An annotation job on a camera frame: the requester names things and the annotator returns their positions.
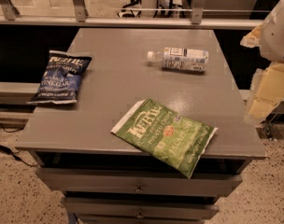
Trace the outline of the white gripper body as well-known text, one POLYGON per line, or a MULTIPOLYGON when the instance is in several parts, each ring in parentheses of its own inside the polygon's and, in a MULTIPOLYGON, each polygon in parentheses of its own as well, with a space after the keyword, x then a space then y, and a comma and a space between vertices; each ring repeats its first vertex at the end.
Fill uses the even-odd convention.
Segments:
POLYGON ((271 62, 284 63, 284 0, 263 21, 260 53, 271 62))

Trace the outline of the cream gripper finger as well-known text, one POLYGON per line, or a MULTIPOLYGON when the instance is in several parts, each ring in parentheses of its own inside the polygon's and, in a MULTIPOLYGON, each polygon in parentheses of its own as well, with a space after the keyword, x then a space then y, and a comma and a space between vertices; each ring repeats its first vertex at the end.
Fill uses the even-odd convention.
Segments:
POLYGON ((284 63, 270 63, 253 75, 245 122, 262 122, 284 98, 284 63))
POLYGON ((261 45, 261 30, 262 25, 256 26, 252 31, 245 35, 241 41, 240 45, 246 48, 255 48, 261 45))

